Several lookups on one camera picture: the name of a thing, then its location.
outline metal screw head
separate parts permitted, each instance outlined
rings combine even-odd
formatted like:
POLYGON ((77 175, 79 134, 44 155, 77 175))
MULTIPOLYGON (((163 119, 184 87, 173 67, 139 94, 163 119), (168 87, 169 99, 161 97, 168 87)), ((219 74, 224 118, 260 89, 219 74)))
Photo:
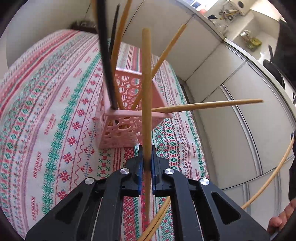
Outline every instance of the metal screw head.
POLYGON ((200 184, 202 184, 202 185, 204 185, 204 186, 209 185, 209 183, 210 183, 210 180, 207 179, 207 178, 202 178, 202 179, 200 180, 200 184))
POLYGON ((122 168, 122 169, 120 170, 120 173, 121 173, 121 174, 128 174, 128 173, 129 173, 129 169, 128 169, 128 168, 122 168))
POLYGON ((168 175, 172 175, 174 173, 174 169, 167 168, 167 169, 165 169, 165 173, 168 175))
POLYGON ((89 178, 87 178, 87 179, 85 179, 85 184, 86 185, 91 185, 91 184, 93 184, 94 183, 94 179, 93 178, 91 178, 91 177, 89 177, 89 178))

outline pink plastic basket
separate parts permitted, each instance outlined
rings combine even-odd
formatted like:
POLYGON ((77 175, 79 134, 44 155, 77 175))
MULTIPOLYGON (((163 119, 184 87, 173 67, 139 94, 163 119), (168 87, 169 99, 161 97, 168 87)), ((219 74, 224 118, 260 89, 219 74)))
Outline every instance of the pink plastic basket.
MULTIPOLYGON (((116 69, 115 78, 127 110, 113 110, 110 106, 105 81, 102 83, 96 107, 97 144, 100 149, 133 147, 142 141, 141 102, 137 110, 129 110, 136 99, 142 73, 127 69, 116 69)), ((156 83, 152 81, 152 108, 167 106, 156 83)), ((152 112, 152 129, 172 114, 152 112)))

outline wooden chopstick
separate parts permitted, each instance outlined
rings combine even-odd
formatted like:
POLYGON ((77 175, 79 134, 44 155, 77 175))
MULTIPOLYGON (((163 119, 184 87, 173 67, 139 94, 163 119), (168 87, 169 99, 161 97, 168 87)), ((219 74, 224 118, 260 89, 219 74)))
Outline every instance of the wooden chopstick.
POLYGON ((205 103, 195 103, 195 104, 183 104, 183 105, 153 108, 152 112, 173 113, 173 112, 188 111, 188 110, 202 110, 202 109, 209 109, 209 108, 216 108, 216 107, 225 107, 225 106, 240 105, 240 104, 254 104, 254 103, 263 103, 263 100, 262 99, 243 99, 243 100, 226 100, 226 101, 215 101, 215 102, 205 102, 205 103))
POLYGON ((100 52, 102 56, 103 71, 107 92, 109 95, 111 108, 118 109, 115 98, 115 87, 111 71, 110 56, 108 52, 108 39, 107 39, 107 23, 106 23, 106 0, 98 0, 96 4, 97 13, 97 30, 99 35, 100 52))
POLYGON ((283 164, 285 163, 291 149, 293 148, 293 144, 294 144, 294 136, 291 139, 291 142, 288 146, 288 149, 286 150, 283 158, 281 159, 279 165, 277 166, 277 168, 274 170, 274 172, 272 173, 272 175, 269 177, 269 179, 264 183, 264 185, 259 189, 259 191, 257 193, 255 193, 250 199, 249 201, 247 201, 244 205, 241 206, 242 209, 245 209, 247 206, 249 206, 252 202, 254 202, 257 197, 259 197, 259 195, 268 187, 268 185, 272 182, 272 180, 275 178, 275 176, 278 174, 278 172, 280 171, 280 169, 282 168, 283 164))
POLYGON ((96 2, 97 2, 97 0, 91 0, 91 11, 93 13, 93 17, 94 17, 94 20, 96 22, 96 30, 98 31, 98 23, 97 23, 97 21, 98 21, 98 14, 97 14, 97 11, 96 11, 96 9, 97 9, 96 2))
MULTIPOLYGON (((151 80, 154 78, 154 76, 156 75, 157 71, 159 70, 159 68, 163 64, 164 60, 168 56, 169 52, 171 51, 171 49, 173 48, 173 46, 175 45, 175 43, 177 42, 177 40, 179 39, 179 37, 181 36, 181 34, 184 32, 186 26, 187 26, 186 24, 182 24, 181 25, 181 27, 179 28, 178 32, 172 38, 171 42, 168 44, 168 46, 162 52, 162 54, 159 57, 157 63, 155 64, 155 66, 152 69, 152 78, 151 78, 151 80)), ((133 105, 131 106, 131 110, 135 110, 137 108, 137 106, 140 103, 140 100, 141 99, 142 99, 142 90, 139 91, 139 93, 138 93, 138 95, 137 95, 137 97, 136 97, 133 105)))
POLYGON ((112 51, 113 51, 113 46, 114 46, 114 39, 115 39, 115 33, 116 33, 116 25, 117 25, 119 7, 120 7, 120 4, 117 5, 116 12, 115 12, 115 15, 114 15, 114 21, 113 21, 113 27, 112 27, 112 33, 111 33, 111 41, 110 41, 110 46, 109 46, 110 58, 112 56, 112 51))
POLYGON ((155 232, 159 228, 159 226, 160 226, 163 218, 165 217, 165 215, 166 215, 169 207, 170 207, 170 201, 169 201, 169 204, 166 206, 164 212, 162 213, 160 219, 157 221, 157 223, 155 224, 155 226, 153 227, 153 229, 151 230, 151 232, 147 235, 147 237, 144 239, 144 241, 149 241, 152 238, 152 236, 155 234, 155 232))
POLYGON ((147 235, 151 232, 151 230, 157 224, 158 220, 161 218, 161 216, 164 213, 167 206, 170 206, 170 197, 166 198, 166 200, 164 201, 164 203, 161 205, 160 209, 158 210, 157 214, 151 220, 150 224, 145 229, 145 231, 142 233, 142 235, 137 239, 137 241, 144 241, 146 239, 147 235))
POLYGON ((142 30, 142 135, 145 185, 145 211, 149 220, 151 191, 151 128, 152 128, 152 87, 151 87, 151 34, 148 28, 142 30))
POLYGON ((117 99, 119 108, 122 110, 124 109, 124 106, 123 106, 121 94, 119 93, 119 88, 117 86, 117 82, 115 79, 115 70, 116 70, 116 65, 117 65, 117 60, 118 60, 120 44, 121 44, 121 40, 122 40, 122 36, 123 36, 124 26, 125 26, 126 20, 128 18, 128 12, 129 12, 129 9, 131 8, 131 3, 132 3, 132 0, 127 0, 127 3, 124 7, 124 10, 123 10, 123 13, 122 13, 122 16, 120 19, 119 27, 118 27, 118 30, 116 33, 116 37, 114 40, 114 46, 113 46, 113 51, 112 51, 112 55, 111 55, 111 68, 112 68, 112 74, 113 74, 113 81, 114 81, 114 85, 116 86, 115 94, 116 94, 116 99, 117 99))

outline finger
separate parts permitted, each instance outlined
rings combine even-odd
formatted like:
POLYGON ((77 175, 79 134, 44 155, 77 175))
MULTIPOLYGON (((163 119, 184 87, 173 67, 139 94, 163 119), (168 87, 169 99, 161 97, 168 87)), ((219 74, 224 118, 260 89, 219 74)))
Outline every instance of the finger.
POLYGON ((278 228, 282 223, 282 220, 281 218, 279 217, 273 217, 269 220, 269 223, 268 223, 268 228, 267 228, 267 232, 269 234, 273 234, 276 230, 276 228, 278 228))
POLYGON ((289 219, 291 217, 293 211, 294 211, 294 208, 291 206, 291 204, 289 204, 288 206, 286 206, 285 213, 286 213, 287 219, 289 219))
POLYGON ((287 216, 286 216, 285 211, 283 211, 283 212, 279 215, 279 218, 282 220, 282 223, 281 223, 281 225, 279 226, 279 229, 282 230, 283 227, 285 226, 285 224, 287 223, 287 216))
POLYGON ((290 205, 295 209, 296 208, 296 198, 292 199, 290 205))

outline tablecloth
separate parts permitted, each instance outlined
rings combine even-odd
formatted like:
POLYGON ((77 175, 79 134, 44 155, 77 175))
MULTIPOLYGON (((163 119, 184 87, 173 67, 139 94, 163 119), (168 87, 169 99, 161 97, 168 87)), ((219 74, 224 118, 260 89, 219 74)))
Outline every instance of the tablecloth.
MULTIPOLYGON (((152 56, 153 64, 157 59, 152 56)), ((141 71, 140 60, 141 49, 121 44, 118 67, 141 71)), ((155 78, 168 105, 186 103, 168 62, 155 78)), ((106 178, 137 155, 138 147, 97 148, 95 109, 101 84, 97 35, 74 30, 40 40, 4 75, 0 205, 22 237, 86 177, 106 178)), ((191 113, 173 116, 152 132, 157 154, 189 178, 207 176, 191 113)), ((152 196, 150 219, 164 199, 152 196)), ((145 225, 143 196, 125 197, 121 239, 136 240, 145 225)), ((170 210, 153 240, 174 240, 170 210)))

